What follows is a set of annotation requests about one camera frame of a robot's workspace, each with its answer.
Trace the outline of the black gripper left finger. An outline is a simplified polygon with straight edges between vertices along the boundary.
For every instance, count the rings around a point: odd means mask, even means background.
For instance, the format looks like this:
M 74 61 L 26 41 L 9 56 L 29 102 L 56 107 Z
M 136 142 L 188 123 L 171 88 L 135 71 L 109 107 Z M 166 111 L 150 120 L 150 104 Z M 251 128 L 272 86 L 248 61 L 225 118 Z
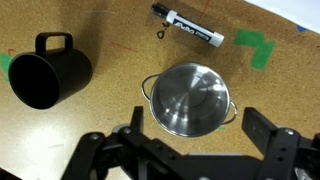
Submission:
M 150 139 L 143 134 L 144 109 L 142 106 L 136 106 L 133 111 L 130 122 L 129 139 L 132 144 L 147 144 Z

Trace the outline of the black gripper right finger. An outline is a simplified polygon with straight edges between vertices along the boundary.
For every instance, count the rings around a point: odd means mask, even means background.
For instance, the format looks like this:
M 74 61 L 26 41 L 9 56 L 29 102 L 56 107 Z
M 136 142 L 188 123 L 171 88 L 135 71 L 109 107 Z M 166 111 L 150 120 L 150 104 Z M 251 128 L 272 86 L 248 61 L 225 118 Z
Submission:
M 290 166 L 290 130 L 278 128 L 253 107 L 246 107 L 242 130 L 264 156 L 263 160 L 246 158 L 246 165 L 253 167 Z

